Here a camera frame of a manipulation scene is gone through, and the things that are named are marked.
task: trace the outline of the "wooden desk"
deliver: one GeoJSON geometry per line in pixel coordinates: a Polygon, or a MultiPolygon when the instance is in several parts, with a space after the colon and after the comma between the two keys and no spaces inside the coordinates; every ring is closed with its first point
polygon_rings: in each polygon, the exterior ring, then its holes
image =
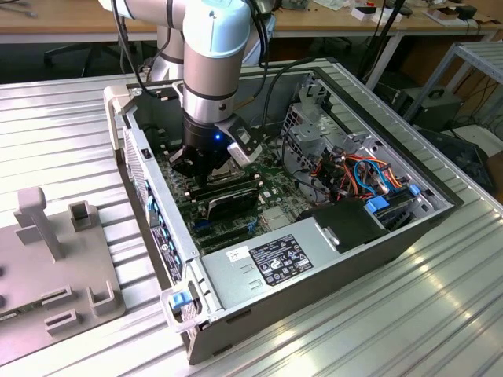
{"type": "MultiPolygon", "coordinates": [[[[117,32],[112,14],[101,8],[98,0],[29,0],[39,16],[31,19],[22,14],[0,10],[0,43],[55,43],[116,41],[117,32]]],[[[491,40],[499,25],[444,27],[426,17],[421,10],[403,18],[389,35],[391,39],[376,64],[367,86],[378,82],[384,69],[406,35],[484,35],[491,40]]],[[[275,38],[286,37],[355,37],[370,36],[376,24],[361,22],[350,15],[349,9],[332,11],[312,2],[306,11],[279,9],[275,16],[275,38]]],[[[156,27],[141,21],[128,20],[131,41],[156,40],[156,27]]]]}

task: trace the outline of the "blue cable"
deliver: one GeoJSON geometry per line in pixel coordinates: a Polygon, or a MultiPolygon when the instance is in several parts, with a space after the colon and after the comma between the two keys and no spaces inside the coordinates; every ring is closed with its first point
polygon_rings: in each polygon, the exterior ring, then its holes
{"type": "Polygon", "coordinates": [[[364,185],[363,182],[360,180],[360,174],[358,173],[358,165],[360,163],[368,163],[368,164],[370,164],[374,168],[374,170],[377,171],[377,173],[379,174],[380,179],[383,181],[383,183],[387,187],[387,189],[390,190],[390,191],[394,191],[395,190],[395,187],[393,187],[393,184],[391,182],[389,182],[389,180],[384,176],[384,174],[381,171],[379,165],[377,165],[376,163],[374,163],[373,161],[370,161],[368,159],[361,159],[360,161],[356,162],[356,164],[354,165],[354,177],[356,178],[356,182],[361,187],[363,187],[364,189],[369,190],[374,196],[376,195],[376,192],[370,186],[364,185]]]}
{"type": "Polygon", "coordinates": [[[372,188],[372,187],[370,187],[370,186],[365,185],[365,184],[362,182],[362,180],[360,179],[360,174],[358,173],[358,165],[359,165],[360,163],[362,163],[363,161],[364,161],[364,160],[358,161],[358,162],[354,165],[354,172],[353,172],[353,173],[354,173],[354,177],[356,178],[356,182],[357,182],[357,183],[358,183],[361,187],[363,187],[364,189],[369,190],[369,191],[372,193],[372,195],[376,196],[376,192],[373,190],[373,188],[372,188]]]}

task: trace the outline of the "power supply label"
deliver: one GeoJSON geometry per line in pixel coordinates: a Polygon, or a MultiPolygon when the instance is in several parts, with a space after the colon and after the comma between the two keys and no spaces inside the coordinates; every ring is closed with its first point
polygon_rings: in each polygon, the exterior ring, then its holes
{"type": "Polygon", "coordinates": [[[250,255],[270,286],[313,268],[292,234],[251,249],[250,255]]]}

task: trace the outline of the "ridged metal surface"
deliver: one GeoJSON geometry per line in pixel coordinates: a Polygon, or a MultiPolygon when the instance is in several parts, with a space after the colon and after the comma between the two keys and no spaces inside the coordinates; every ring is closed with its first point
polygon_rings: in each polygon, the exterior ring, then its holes
{"type": "Polygon", "coordinates": [[[492,79],[503,83],[503,43],[461,43],[455,53],[492,79]]]}
{"type": "MultiPolygon", "coordinates": [[[[30,185],[44,188],[49,213],[78,199],[97,205],[128,309],[8,364],[0,375],[503,375],[501,206],[343,68],[326,60],[314,65],[441,177],[464,207],[397,261],[188,366],[157,304],[159,285],[108,143],[101,91],[124,79],[2,86],[0,225],[13,222],[15,190],[30,185]]],[[[342,105],[333,111],[358,128],[342,105]]]]}

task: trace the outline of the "barcode sticker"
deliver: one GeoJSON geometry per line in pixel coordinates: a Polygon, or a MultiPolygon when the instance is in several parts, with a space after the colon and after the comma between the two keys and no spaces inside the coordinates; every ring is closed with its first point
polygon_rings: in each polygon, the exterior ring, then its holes
{"type": "Polygon", "coordinates": [[[240,259],[249,257],[248,246],[238,247],[237,249],[227,251],[227,257],[231,262],[237,262],[240,259]]]}

